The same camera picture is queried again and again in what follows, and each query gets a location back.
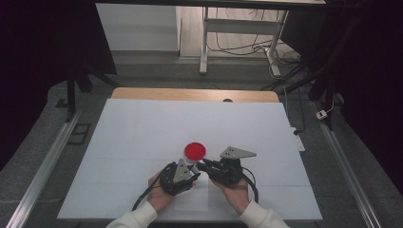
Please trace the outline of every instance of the person's arm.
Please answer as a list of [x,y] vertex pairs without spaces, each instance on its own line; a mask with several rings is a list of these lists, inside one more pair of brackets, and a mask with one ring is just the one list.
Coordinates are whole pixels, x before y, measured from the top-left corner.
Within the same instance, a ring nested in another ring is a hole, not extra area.
[[242,179],[234,187],[226,187],[212,180],[225,195],[229,204],[249,228],[286,228],[287,224],[272,209],[266,210],[253,200],[249,201],[248,183]]
[[[160,172],[148,180],[148,186],[159,174]],[[158,180],[156,186],[148,194],[148,199],[145,203],[136,210],[127,212],[122,217],[113,220],[106,228],[146,228],[173,198],[173,196],[164,192]]]

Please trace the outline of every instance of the metal bracket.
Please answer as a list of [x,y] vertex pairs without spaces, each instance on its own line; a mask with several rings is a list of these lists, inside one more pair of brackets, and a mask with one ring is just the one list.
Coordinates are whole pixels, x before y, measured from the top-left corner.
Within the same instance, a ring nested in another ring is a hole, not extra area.
[[238,149],[232,146],[228,146],[221,154],[220,157],[223,159],[231,159],[231,160],[236,160],[236,159],[242,159],[242,158],[250,158],[250,157],[256,157],[257,154],[253,152],[249,152],[246,150]]
[[183,159],[179,159],[173,182],[177,183],[179,181],[184,181],[189,178],[191,178],[189,168],[184,163]]

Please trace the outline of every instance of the wooden edge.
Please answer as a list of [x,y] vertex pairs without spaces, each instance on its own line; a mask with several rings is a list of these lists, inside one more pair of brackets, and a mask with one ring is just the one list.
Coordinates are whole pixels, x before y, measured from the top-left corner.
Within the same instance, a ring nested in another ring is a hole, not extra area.
[[222,102],[224,99],[230,99],[233,102],[246,102],[246,103],[279,102],[277,93],[273,91],[143,88],[143,87],[115,88],[111,98],[163,100],[163,101],[204,101],[204,102]]

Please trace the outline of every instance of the aluminum rail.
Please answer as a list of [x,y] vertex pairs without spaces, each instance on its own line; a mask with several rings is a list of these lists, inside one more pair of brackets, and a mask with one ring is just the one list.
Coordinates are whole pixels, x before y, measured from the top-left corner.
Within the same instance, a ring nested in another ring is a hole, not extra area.
[[[84,99],[82,101],[82,104],[85,103],[87,95],[84,94],[83,96]],[[27,192],[18,204],[17,209],[15,209],[14,214],[9,221],[9,224],[7,225],[7,228],[21,228],[28,220],[33,206],[41,195],[42,190],[44,189],[45,184],[48,181],[48,177],[50,176],[54,166],[56,165],[56,162],[59,160],[59,157],[62,154],[63,149],[65,148],[68,137],[70,136],[75,124],[77,123],[83,112],[82,107],[83,106],[80,105],[76,113],[71,118],[70,122],[63,124],[56,137],[56,140],[53,142],[53,145],[45,156],[44,161],[42,161],[39,170],[36,172],[35,177],[30,183]]]
[[[314,102],[311,102],[312,108],[315,112],[319,111],[317,105]],[[350,187],[350,190],[357,201],[358,208],[362,213],[362,217],[364,218],[367,226],[369,228],[381,228],[382,225],[374,211],[371,202],[369,201],[367,194],[359,183],[355,172],[350,165],[343,149],[340,146],[340,143],[337,140],[337,137],[333,131],[329,129],[325,122],[319,121],[320,128],[323,131],[323,134],[330,145],[332,152],[337,160],[338,166],[341,169],[341,173],[344,176],[344,179],[347,181],[347,184]]]

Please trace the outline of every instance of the wall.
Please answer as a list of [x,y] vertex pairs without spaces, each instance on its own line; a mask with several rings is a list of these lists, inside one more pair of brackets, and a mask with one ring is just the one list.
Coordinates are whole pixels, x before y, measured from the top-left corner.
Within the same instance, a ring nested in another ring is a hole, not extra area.
[[111,50],[179,50],[179,7],[96,6]]

